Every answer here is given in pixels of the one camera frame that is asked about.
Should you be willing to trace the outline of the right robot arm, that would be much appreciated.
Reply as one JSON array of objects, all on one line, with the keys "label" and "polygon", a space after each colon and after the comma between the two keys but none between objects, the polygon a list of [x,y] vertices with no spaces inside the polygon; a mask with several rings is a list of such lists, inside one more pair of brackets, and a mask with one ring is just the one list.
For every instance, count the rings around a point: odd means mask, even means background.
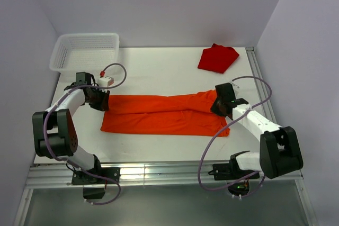
[{"label": "right robot arm", "polygon": [[222,180],[242,178],[253,174],[259,178],[262,172],[269,179],[300,170],[304,166],[295,130],[273,123],[253,110],[248,101],[237,98],[233,85],[224,83],[215,86],[216,100],[210,108],[218,116],[240,123],[258,141],[259,152],[242,151],[230,156],[221,169],[214,168]]}]

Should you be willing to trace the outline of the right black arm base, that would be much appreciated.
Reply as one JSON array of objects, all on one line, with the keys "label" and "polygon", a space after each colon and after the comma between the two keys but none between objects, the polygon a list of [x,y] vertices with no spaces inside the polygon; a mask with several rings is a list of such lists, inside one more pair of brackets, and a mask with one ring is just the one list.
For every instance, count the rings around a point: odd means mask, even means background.
[{"label": "right black arm base", "polygon": [[223,164],[213,164],[212,170],[208,175],[213,176],[215,181],[231,180],[224,186],[210,188],[209,191],[215,192],[228,189],[232,194],[245,196],[249,192],[249,180],[259,179],[260,173],[255,170],[242,170],[235,162]]}]

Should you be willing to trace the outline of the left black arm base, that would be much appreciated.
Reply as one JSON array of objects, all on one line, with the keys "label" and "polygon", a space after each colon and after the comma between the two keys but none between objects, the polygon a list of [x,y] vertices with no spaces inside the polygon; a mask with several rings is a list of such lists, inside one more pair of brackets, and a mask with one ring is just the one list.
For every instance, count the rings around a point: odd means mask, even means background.
[{"label": "left black arm base", "polygon": [[[104,167],[101,169],[100,176],[119,182],[120,168]],[[101,200],[105,195],[108,183],[106,179],[92,177],[77,170],[74,171],[71,182],[73,186],[83,187],[83,198],[87,200]]]}]

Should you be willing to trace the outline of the orange t-shirt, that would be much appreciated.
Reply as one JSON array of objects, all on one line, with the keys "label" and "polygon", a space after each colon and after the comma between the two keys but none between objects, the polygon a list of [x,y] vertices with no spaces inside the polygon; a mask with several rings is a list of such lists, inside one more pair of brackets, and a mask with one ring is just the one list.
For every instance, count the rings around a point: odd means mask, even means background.
[{"label": "orange t-shirt", "polygon": [[101,131],[123,134],[226,137],[230,129],[224,117],[210,111],[216,91],[195,94],[111,95]]}]

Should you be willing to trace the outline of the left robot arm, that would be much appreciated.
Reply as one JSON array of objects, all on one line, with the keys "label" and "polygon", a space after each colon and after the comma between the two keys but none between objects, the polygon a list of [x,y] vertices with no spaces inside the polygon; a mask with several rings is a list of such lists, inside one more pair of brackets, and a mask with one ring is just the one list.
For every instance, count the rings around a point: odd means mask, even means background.
[{"label": "left robot arm", "polygon": [[86,152],[78,144],[76,129],[72,120],[80,106],[105,112],[109,110],[110,92],[92,85],[94,76],[90,73],[76,73],[75,81],[65,87],[62,97],[52,107],[32,116],[35,152],[71,164],[76,171],[84,171],[90,183],[103,178],[103,169],[98,157]]}]

